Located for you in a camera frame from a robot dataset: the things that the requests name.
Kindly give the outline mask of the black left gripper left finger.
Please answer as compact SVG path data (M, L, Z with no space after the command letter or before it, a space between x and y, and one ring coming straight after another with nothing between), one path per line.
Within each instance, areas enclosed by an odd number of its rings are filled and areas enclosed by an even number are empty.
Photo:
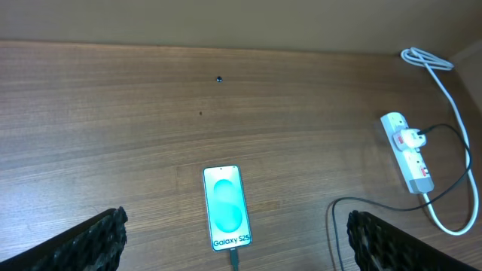
M115 271L127 243L123 207L107 209L75 227L1 262L2 270Z

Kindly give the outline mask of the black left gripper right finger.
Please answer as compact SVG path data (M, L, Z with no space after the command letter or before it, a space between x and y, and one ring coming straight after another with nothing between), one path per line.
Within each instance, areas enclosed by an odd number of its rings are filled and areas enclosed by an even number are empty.
M347 233L361 270L476 270L369 212L350 212Z

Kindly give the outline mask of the smartphone with cyan screen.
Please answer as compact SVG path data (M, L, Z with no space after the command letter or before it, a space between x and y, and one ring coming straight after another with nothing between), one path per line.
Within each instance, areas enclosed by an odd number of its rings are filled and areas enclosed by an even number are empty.
M205 168L203 184L212 249L223 251L250 245L252 232L240 168Z

